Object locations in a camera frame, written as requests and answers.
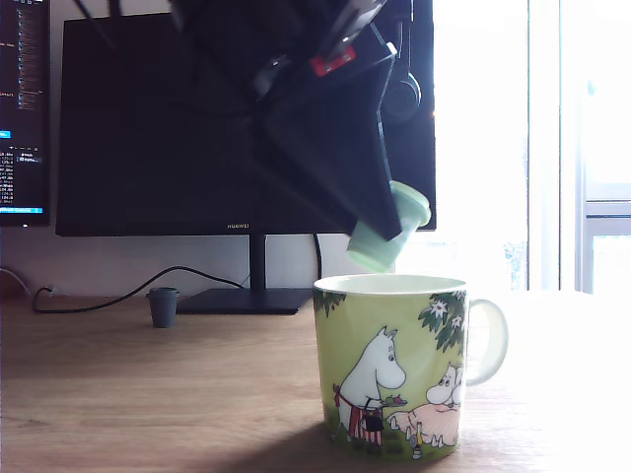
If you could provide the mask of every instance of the moomin mug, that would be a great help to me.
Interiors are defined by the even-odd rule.
[[[464,282],[372,274],[315,283],[324,422],[357,454],[431,461],[457,447],[468,385],[490,378],[508,350],[504,313],[471,301]],[[469,309],[489,319],[486,353],[467,374]]]

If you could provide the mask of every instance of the white wall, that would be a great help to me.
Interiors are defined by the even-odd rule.
[[[61,90],[63,22],[81,18],[72,0],[51,3],[51,131],[56,168]],[[86,0],[95,16],[106,14],[106,0]],[[124,0],[125,14],[165,12],[166,0]],[[56,176],[53,176],[53,194]],[[61,238],[48,229],[4,229],[2,265],[26,276],[35,288],[54,285],[81,296],[120,295],[172,265],[187,265],[241,282],[247,276],[246,236],[152,236]],[[360,272],[346,256],[346,236],[322,236],[324,275]],[[270,287],[309,287],[316,279],[316,257],[310,236],[271,236],[267,244]],[[212,283],[188,274],[165,276],[159,286],[176,286],[194,294]]]

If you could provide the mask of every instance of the window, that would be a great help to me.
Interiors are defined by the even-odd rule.
[[[623,291],[631,264],[631,4],[581,3],[583,69],[579,85],[580,153],[585,163],[579,289],[593,294]]]
[[[527,1],[434,2],[435,232],[396,272],[526,288]]]

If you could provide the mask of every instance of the wooden table surface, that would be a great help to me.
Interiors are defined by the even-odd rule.
[[[423,471],[631,471],[619,463],[631,446],[629,303],[577,293],[498,303],[507,361],[468,388],[459,450]],[[295,316],[181,315],[169,330],[151,327],[145,300],[75,315],[2,306],[3,472],[421,469],[349,458],[321,421],[309,305]]]

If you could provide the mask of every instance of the small gray cup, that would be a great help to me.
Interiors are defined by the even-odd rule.
[[[154,288],[149,291],[147,299],[155,328],[174,326],[178,295],[179,291],[176,288]]]

